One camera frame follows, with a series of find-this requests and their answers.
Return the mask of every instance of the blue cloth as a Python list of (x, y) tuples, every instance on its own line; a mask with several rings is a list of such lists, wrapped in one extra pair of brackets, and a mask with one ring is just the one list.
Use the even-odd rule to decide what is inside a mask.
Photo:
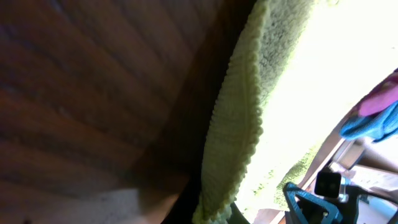
[(353, 116), (340, 130), (340, 135), (347, 140), (371, 137), (374, 142), (381, 142), (398, 134), (398, 101), (384, 111), (372, 116)]

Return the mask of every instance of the pink cloth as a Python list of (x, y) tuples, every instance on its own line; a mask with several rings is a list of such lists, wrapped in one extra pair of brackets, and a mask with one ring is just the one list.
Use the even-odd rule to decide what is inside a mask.
[(378, 113), (398, 101), (397, 75), (398, 73), (393, 73), (360, 102), (358, 110), (360, 116)]

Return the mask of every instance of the folded cloth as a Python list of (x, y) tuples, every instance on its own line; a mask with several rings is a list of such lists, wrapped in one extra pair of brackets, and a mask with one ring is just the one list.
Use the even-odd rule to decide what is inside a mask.
[(398, 133), (398, 101), (375, 116), (353, 116), (345, 122), (340, 134), (348, 140), (371, 137), (381, 142)]
[(393, 73), (377, 88), (375, 93), (369, 94), (360, 104), (358, 113), (360, 116), (369, 116), (383, 111), (398, 100), (398, 73)]

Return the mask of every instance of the wood grain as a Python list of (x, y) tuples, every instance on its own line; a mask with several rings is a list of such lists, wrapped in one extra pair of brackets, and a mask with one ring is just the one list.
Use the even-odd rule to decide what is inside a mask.
[(1, 1), (0, 223), (160, 223), (253, 4)]

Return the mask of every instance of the pink fabric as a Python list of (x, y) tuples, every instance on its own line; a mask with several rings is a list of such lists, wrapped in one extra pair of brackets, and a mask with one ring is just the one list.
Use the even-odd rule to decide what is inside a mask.
[(385, 79), (360, 102), (358, 110), (360, 116), (378, 113), (398, 101), (398, 82), (395, 82), (398, 77), (395, 75), (397, 74), (393, 73), (389, 78)]

